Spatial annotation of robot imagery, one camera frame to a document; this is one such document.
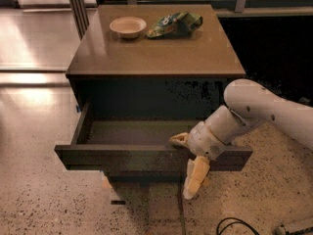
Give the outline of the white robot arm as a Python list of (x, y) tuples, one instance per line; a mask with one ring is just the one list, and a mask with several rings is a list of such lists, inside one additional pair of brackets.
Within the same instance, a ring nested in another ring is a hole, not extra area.
[(210, 163), (230, 143), (268, 121), (288, 136), (313, 149), (313, 108), (283, 99), (261, 84), (237, 79), (224, 90), (224, 104), (190, 131), (177, 134), (169, 143), (182, 146), (196, 157), (188, 161), (183, 196), (192, 199), (201, 188)]

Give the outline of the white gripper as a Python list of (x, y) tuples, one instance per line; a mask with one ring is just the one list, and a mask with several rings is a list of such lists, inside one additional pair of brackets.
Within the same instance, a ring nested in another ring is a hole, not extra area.
[(215, 120), (200, 121), (191, 131), (179, 133), (169, 138), (173, 146), (189, 148), (197, 157), (188, 160), (187, 176), (183, 196), (191, 200), (201, 188), (209, 170), (210, 161), (215, 161), (229, 142), (226, 129)]

